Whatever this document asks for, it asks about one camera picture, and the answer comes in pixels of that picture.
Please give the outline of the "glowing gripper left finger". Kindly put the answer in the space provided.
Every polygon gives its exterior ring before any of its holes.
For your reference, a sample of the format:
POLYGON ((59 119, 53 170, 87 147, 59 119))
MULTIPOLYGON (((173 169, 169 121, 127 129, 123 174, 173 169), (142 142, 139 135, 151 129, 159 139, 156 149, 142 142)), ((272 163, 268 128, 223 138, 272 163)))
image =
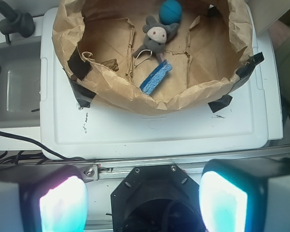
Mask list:
POLYGON ((0 232, 82 232, 87 213, 77 167, 0 165, 0 232))

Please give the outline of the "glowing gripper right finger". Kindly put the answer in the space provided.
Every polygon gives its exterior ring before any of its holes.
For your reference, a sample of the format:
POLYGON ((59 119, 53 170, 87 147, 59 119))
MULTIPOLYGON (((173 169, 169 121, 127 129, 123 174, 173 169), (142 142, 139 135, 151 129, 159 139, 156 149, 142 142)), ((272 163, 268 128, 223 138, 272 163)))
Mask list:
POLYGON ((199 202, 210 232, 290 232, 290 158, 212 159, 199 202))

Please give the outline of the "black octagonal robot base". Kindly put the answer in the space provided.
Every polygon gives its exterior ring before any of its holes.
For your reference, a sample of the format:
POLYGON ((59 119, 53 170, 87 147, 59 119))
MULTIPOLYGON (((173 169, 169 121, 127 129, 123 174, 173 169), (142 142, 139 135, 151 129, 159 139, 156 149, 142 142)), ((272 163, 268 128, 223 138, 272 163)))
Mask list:
POLYGON ((204 232, 199 184, 175 164, 138 166, 111 193, 115 232, 204 232))

